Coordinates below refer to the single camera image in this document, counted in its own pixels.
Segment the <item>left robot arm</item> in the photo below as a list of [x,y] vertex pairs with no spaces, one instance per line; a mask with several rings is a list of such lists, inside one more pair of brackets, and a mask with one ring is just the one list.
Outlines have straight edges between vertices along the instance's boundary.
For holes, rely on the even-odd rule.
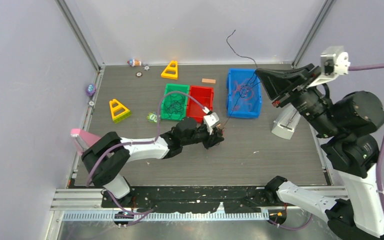
[[201,143],[205,149],[224,141],[223,131],[204,122],[197,125],[194,118],[185,117],[158,138],[129,139],[115,131],[108,132],[82,153],[81,160],[89,173],[87,185],[110,191],[121,207],[133,202],[131,186],[121,174],[125,164],[145,159],[169,159],[177,156],[184,146]]

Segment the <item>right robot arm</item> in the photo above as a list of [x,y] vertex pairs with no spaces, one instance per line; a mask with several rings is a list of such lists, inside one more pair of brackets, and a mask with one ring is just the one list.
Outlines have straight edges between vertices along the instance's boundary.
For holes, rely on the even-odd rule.
[[291,70],[258,68],[273,106],[294,107],[326,139],[321,146],[339,173],[347,199],[327,197],[276,176],[264,188],[271,205],[291,204],[321,220],[343,240],[384,240],[384,199],[381,198],[380,150],[372,134],[384,124],[379,98],[355,91],[333,103],[328,82],[346,75],[348,67],[308,64]]

